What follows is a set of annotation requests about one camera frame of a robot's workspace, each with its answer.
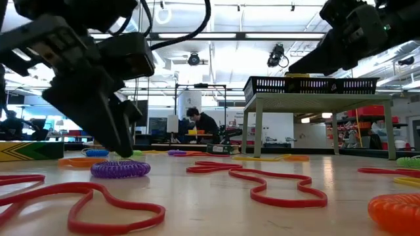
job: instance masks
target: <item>security camera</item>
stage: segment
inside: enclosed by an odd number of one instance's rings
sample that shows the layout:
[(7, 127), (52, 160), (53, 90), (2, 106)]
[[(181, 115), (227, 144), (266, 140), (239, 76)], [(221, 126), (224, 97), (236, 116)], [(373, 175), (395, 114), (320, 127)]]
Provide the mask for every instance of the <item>security camera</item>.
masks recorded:
[(407, 59), (399, 60), (398, 61), (398, 65), (400, 65), (400, 66), (409, 66), (409, 65), (414, 64), (414, 62), (415, 62), (414, 57), (413, 56), (410, 56)]
[(196, 65), (198, 65), (200, 63), (200, 58), (199, 58), (199, 56), (198, 56), (198, 53), (196, 53), (196, 52), (192, 52), (191, 53), (191, 56), (189, 57), (189, 59), (188, 59), (188, 64), (190, 65), (190, 66), (196, 66)]
[(268, 61), (267, 61), (267, 66), (271, 68), (278, 66), (283, 56), (284, 56), (284, 47), (281, 43), (278, 43), (273, 48), (273, 51), (270, 53), (270, 57), (268, 58)]

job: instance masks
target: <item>purple coiled bracelet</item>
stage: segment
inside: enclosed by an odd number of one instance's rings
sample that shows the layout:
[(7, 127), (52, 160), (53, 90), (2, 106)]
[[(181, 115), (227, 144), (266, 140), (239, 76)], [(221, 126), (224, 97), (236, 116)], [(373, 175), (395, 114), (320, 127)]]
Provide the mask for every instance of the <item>purple coiled bracelet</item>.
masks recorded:
[(141, 177), (150, 172), (150, 165), (140, 161), (105, 161), (91, 167), (96, 178)]

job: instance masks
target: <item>red rubber band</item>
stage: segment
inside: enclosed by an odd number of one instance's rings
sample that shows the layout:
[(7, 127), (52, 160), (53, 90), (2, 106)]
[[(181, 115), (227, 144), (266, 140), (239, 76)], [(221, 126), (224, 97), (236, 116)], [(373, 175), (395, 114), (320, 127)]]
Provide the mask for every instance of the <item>red rubber band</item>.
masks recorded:
[[(251, 180), (251, 181), (262, 184), (260, 186), (253, 187), (250, 191), (251, 198), (262, 204), (271, 205), (275, 207), (304, 208), (304, 207), (325, 207), (328, 203), (327, 195), (323, 191), (313, 189), (311, 187), (305, 187), (305, 185), (312, 183), (312, 178), (309, 176), (303, 176), (300, 174), (280, 174), (280, 173), (265, 172), (261, 170), (242, 168), (241, 165), (217, 163), (213, 161), (197, 161), (196, 165), (201, 165), (202, 167), (189, 167), (186, 169), (186, 171), (190, 173), (209, 173), (209, 172), (214, 172), (214, 171), (219, 171), (219, 170), (229, 170), (229, 175), (232, 177), (241, 178), (244, 180)], [(273, 177), (279, 177), (279, 178), (298, 179), (298, 180), (301, 180), (297, 183), (297, 189), (299, 191), (315, 195), (319, 197), (320, 199), (288, 200), (288, 199), (276, 199), (273, 197), (266, 197), (264, 195), (258, 194), (259, 192), (267, 189), (266, 180), (264, 180), (263, 178), (239, 174), (237, 172), (252, 172), (256, 174), (262, 174), (266, 176), (273, 176)]]
[(381, 169), (381, 168), (359, 168), (357, 171), (361, 173), (368, 173), (368, 174), (401, 174), (405, 176), (411, 176), (414, 178), (420, 178), (420, 171), (418, 170), (406, 170), (406, 169), (387, 170), (387, 169)]
[[(24, 182), (43, 181), (45, 176), (39, 174), (30, 175), (16, 175), (16, 176), (0, 176), (0, 186), (9, 184), (17, 184)], [(147, 210), (155, 212), (156, 216), (153, 218), (135, 222), (125, 225), (107, 225), (107, 224), (90, 224), (78, 221), (77, 214), (93, 197), (93, 190), (100, 191), (105, 200), (111, 205), (129, 210)], [(0, 207), (12, 204), (4, 212), (0, 214), (0, 226), (10, 220), (21, 208), (23, 208), (26, 201), (52, 195), (57, 193), (82, 193), (85, 194), (78, 202), (70, 209), (68, 214), (68, 229), (73, 233), (94, 233), (101, 235), (121, 235), (126, 234), (132, 230), (143, 229), (145, 227), (156, 226), (165, 219), (165, 208), (160, 205), (152, 203), (133, 203), (122, 201), (113, 197), (105, 186), (90, 182), (70, 182), (63, 184), (55, 184), (52, 186), (43, 187), (41, 189), (21, 193), (12, 197), (0, 199)]]
[(230, 156), (197, 152), (197, 153), (187, 153), (187, 154), (174, 154), (174, 157), (230, 157)]
[(186, 171), (188, 173), (202, 174), (220, 170), (230, 170), (231, 168), (242, 168), (242, 165), (217, 163), (214, 161), (196, 161), (196, 165), (201, 165), (202, 167), (188, 167)]

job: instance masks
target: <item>desk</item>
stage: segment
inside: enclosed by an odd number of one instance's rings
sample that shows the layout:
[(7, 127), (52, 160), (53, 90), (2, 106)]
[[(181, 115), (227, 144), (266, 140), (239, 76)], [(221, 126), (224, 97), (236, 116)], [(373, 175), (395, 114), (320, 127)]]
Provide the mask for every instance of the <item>desk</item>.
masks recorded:
[(263, 113), (323, 113), (333, 114), (334, 152), (339, 154), (339, 141), (336, 114), (364, 106), (383, 104), (385, 126), (388, 135), (388, 158), (396, 159), (394, 133), (391, 119), (391, 96), (366, 94), (277, 94), (256, 93), (243, 110), (242, 153), (247, 148), (248, 113), (255, 112), (254, 157), (261, 156), (261, 132)]

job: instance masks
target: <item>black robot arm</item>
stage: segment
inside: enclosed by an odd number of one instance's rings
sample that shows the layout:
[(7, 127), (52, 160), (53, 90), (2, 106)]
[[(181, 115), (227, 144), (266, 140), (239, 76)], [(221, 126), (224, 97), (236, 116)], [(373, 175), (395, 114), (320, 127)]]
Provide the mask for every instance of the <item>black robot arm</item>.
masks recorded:
[[(3, 20), (7, 0), (0, 1)], [(140, 2), (150, 20), (146, 0)], [(28, 69), (38, 63), (52, 68), (56, 76), (42, 97), (105, 148), (130, 157), (129, 124), (142, 114), (114, 92), (125, 86), (124, 80), (154, 74), (152, 50), (199, 34), (211, 15), (210, 1), (204, 2), (205, 18), (196, 31), (150, 47), (145, 37), (152, 22), (144, 34), (118, 35), (123, 27), (99, 43), (88, 34), (88, 29), (106, 33), (119, 17), (130, 18), (136, 0), (14, 0), (17, 13), (33, 21), (0, 35), (0, 63), (21, 76), (28, 76)], [(25, 52), (31, 60), (21, 59), (13, 49)]]
[(332, 27), (318, 47), (289, 68), (291, 73), (351, 69), (358, 61), (420, 37), (420, 0), (329, 0), (320, 16)]

